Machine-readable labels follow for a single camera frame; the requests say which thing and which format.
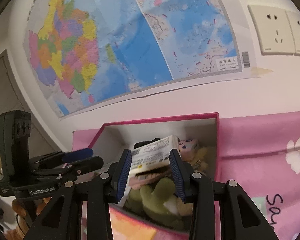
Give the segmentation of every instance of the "pink fabric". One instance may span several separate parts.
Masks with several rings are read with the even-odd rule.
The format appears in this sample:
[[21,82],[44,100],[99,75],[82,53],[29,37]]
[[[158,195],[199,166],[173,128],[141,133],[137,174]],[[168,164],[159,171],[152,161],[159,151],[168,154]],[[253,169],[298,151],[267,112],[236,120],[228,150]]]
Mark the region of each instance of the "pink fabric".
[[280,240],[300,232],[300,112],[220,120],[217,180],[236,180]]

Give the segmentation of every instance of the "barcode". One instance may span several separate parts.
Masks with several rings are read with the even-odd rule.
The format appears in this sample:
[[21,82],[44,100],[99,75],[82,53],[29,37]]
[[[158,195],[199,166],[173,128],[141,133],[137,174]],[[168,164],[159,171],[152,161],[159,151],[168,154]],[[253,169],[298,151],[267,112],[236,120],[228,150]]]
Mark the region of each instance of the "barcode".
[[249,52],[242,52],[243,67],[250,67]]
[[138,155],[139,152],[140,152],[140,149],[132,150],[132,151],[131,151],[131,156]]

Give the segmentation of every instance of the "stuffed animal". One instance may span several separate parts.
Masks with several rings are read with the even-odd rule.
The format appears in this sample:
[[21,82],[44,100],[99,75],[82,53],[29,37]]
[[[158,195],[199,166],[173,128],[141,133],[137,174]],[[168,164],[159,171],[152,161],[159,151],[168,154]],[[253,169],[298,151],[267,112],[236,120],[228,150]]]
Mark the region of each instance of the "stuffed animal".
[[179,142],[179,152],[181,159],[185,162],[192,161],[197,150],[199,148],[199,142],[197,139],[188,139]]
[[143,212],[143,206],[140,189],[132,188],[124,205],[135,214],[141,215]]
[[[45,207],[45,205],[48,203],[50,199],[51,198],[44,198],[42,203],[38,205],[36,210],[37,215],[40,214],[40,212],[42,211],[42,209]],[[18,225],[16,229],[9,230],[6,233],[4,233],[4,236],[6,237],[7,240],[22,240],[25,237],[25,234],[29,230],[29,227],[25,221],[25,217],[27,216],[27,211],[18,199],[14,199],[12,201],[12,209],[15,213],[19,215],[17,217]]]
[[183,203],[181,198],[177,198],[177,209],[180,214],[180,216],[191,216],[192,215],[192,209],[193,209],[193,203]]
[[199,150],[197,150],[194,158],[189,161],[189,163],[192,165],[192,168],[194,171],[199,171],[202,173],[206,173],[208,169],[208,164],[205,162],[206,156],[209,153],[211,147],[202,147]]
[[162,178],[153,190],[151,186],[140,188],[144,212],[156,222],[169,228],[181,230],[183,222],[178,214],[177,198],[173,195],[176,190],[174,182]]

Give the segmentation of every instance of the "pink storage box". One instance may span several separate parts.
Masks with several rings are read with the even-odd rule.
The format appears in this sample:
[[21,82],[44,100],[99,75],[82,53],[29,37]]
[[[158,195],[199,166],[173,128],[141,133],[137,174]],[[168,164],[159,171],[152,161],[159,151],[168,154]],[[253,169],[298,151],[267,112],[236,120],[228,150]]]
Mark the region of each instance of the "pink storage box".
[[[207,159],[209,168],[207,175],[214,179],[218,170],[218,113],[194,114],[155,119],[143,119],[126,122],[106,123],[100,129],[78,130],[73,135],[73,150],[92,148],[94,155],[104,160],[104,167],[99,172],[107,171],[111,163],[117,162],[124,149],[133,149],[137,142],[152,140],[156,137],[165,138],[176,135],[180,140],[198,139],[200,147],[216,146],[215,156]],[[151,225],[173,240],[188,239],[185,233],[172,232],[153,223],[143,220],[141,217],[123,211],[120,206],[113,206],[123,215]]]

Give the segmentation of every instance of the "map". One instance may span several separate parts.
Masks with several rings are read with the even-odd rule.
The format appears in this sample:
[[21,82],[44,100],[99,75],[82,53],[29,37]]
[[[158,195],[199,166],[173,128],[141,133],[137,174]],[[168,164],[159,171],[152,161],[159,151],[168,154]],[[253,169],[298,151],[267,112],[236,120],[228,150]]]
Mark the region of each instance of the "map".
[[24,49],[59,117],[169,82],[242,71],[221,0],[34,0]]

